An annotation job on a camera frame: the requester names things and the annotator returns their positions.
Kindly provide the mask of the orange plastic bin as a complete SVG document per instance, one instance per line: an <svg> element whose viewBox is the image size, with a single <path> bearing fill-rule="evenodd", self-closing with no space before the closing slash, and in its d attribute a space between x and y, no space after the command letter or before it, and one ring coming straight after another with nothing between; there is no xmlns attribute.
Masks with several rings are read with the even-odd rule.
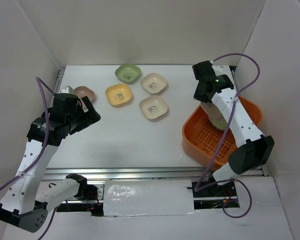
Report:
<svg viewBox="0 0 300 240"><path fill-rule="evenodd" d="M182 128L182 148L192 159L207 167L222 139L223 131L217 129L199 105ZM235 138L229 130L210 170L218 170L228 162L228 156L237 149Z"/></svg>

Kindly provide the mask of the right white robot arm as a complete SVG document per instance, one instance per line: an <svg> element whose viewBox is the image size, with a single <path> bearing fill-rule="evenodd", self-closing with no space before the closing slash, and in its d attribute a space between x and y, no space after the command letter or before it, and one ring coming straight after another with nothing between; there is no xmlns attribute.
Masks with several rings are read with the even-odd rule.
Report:
<svg viewBox="0 0 300 240"><path fill-rule="evenodd" d="M237 147L228 156L228 162L212 174L214 179L207 184L209 193L219 196L230 180L266 164L275 142L272 136L265 136L253 122L226 74L216 75L208 60L193 65L192 69L198 81L194 99L200 101L203 107L212 104L220 111Z"/></svg>

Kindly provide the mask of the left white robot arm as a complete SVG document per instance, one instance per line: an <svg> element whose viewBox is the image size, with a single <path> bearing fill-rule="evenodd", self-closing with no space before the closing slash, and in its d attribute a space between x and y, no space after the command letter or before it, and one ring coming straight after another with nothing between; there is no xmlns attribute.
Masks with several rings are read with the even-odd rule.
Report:
<svg viewBox="0 0 300 240"><path fill-rule="evenodd" d="M70 93L57 93L52 107L30 125L25 152L15 177L0 200L0 221L37 232L49 212L69 198L85 200L94 186L79 174L70 173L49 190L38 193L47 166L62 140L98 122L88 97L80 99Z"/></svg>

